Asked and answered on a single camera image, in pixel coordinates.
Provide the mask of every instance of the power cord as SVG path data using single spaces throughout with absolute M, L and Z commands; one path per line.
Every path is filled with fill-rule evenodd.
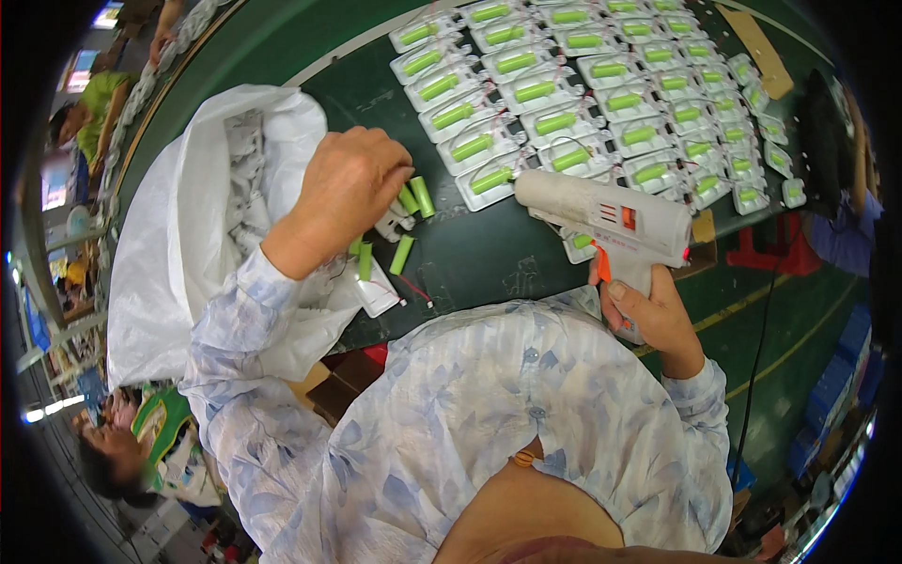
M 799 226 L 796 230 L 796 234 L 793 235 L 792 239 L 789 241 L 789 245 L 787 248 L 791 249 L 792 245 L 798 239 L 798 235 L 802 233 L 802 223 L 801 218 L 799 218 Z M 742 464 L 742 450 L 745 448 L 745 435 L 749 431 L 749 416 L 751 415 L 751 394 L 752 390 L 755 386 L 755 375 L 758 374 L 758 362 L 761 359 L 761 349 L 764 345 L 764 336 L 768 329 L 768 313 L 770 312 L 770 296 L 774 293 L 774 283 L 777 281 L 777 270 L 780 265 L 783 263 L 783 259 L 786 256 L 783 255 L 778 258 L 777 263 L 774 264 L 774 268 L 770 271 L 770 288 L 768 289 L 768 296 L 764 300 L 764 315 L 761 318 L 761 336 L 758 339 L 758 350 L 755 351 L 755 362 L 751 365 L 751 376 L 749 378 L 749 390 L 745 399 L 745 415 L 742 418 L 742 431 L 739 436 L 739 446 L 736 448 L 736 462 L 733 464 L 733 473 L 730 477 L 730 487 L 733 492 L 736 491 L 736 484 L 739 483 L 739 467 Z

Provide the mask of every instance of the white and blue floral blouse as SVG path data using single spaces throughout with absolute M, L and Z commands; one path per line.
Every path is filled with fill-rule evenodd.
M 627 546 L 712 552 L 726 534 L 725 374 L 708 360 L 659 384 L 586 313 L 594 289 L 414 329 L 331 430 L 258 358 L 297 287 L 256 250 L 194 327 L 179 383 L 262 561 L 431 562 L 537 434 L 533 466 L 595 499 Z

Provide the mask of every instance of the white plastic bag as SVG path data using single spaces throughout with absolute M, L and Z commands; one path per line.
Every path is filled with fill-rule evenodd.
M 147 171 L 120 235 L 107 331 L 110 389 L 184 375 L 191 328 L 242 260 L 226 233 L 230 158 L 223 123 L 254 109 L 263 112 L 260 190 L 272 222 L 297 201 L 327 130 L 319 104 L 296 88 L 251 85 L 204 102 Z M 333 277 L 324 267 L 303 281 L 288 336 L 262 354 L 268 374 L 302 380 L 354 317 L 358 302 L 347 291 L 333 292 Z

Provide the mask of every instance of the green shirt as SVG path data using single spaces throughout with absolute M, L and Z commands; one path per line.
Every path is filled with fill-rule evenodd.
M 104 128 L 106 110 L 113 98 L 113 91 L 123 82 L 128 82 L 131 86 L 137 79 L 137 73 L 104 70 L 94 75 L 85 86 L 78 101 L 85 103 L 93 118 L 78 130 L 76 143 L 88 162 L 97 157 L 97 143 L 100 141 L 100 131 Z

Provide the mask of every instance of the black hair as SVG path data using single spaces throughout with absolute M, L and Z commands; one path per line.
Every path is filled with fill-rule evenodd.
M 66 123 L 66 118 L 69 116 L 69 111 L 73 107 L 75 107 L 74 102 L 66 102 L 60 109 L 57 110 L 56 114 L 53 114 L 48 132 L 50 145 L 52 147 L 60 146 L 60 130 L 62 129 L 62 125 Z
M 81 476 L 97 495 L 106 499 L 121 499 L 139 509 L 156 504 L 158 496 L 143 492 L 140 478 L 129 484 L 119 484 L 113 474 L 112 460 L 87 442 L 84 435 L 78 435 L 78 457 L 81 458 Z

